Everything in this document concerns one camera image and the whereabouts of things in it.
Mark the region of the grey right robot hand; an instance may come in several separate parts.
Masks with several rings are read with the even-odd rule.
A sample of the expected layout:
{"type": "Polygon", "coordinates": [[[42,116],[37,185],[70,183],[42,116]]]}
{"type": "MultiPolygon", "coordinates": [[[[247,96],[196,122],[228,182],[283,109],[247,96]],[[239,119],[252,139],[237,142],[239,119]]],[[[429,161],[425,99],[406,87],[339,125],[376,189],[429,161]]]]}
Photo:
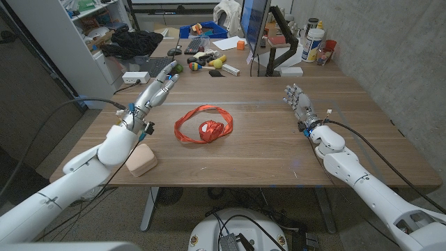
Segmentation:
{"type": "Polygon", "coordinates": [[[296,84],[287,85],[284,92],[287,95],[284,102],[291,106],[298,120],[298,130],[308,137],[321,124],[311,100],[296,84]]]}

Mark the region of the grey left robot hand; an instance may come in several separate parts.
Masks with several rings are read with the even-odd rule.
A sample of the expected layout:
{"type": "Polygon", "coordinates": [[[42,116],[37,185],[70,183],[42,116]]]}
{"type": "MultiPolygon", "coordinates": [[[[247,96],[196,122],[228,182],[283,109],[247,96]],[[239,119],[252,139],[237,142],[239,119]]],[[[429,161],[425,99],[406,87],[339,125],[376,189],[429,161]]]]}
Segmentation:
{"type": "Polygon", "coordinates": [[[175,83],[178,81],[179,74],[175,74],[171,79],[167,80],[167,74],[177,65],[178,62],[174,60],[161,70],[155,80],[139,94],[134,103],[134,110],[125,113],[118,126],[132,131],[135,134],[143,128],[145,124],[144,119],[147,114],[152,108],[160,106],[166,100],[170,90],[173,89],[175,83]]]}

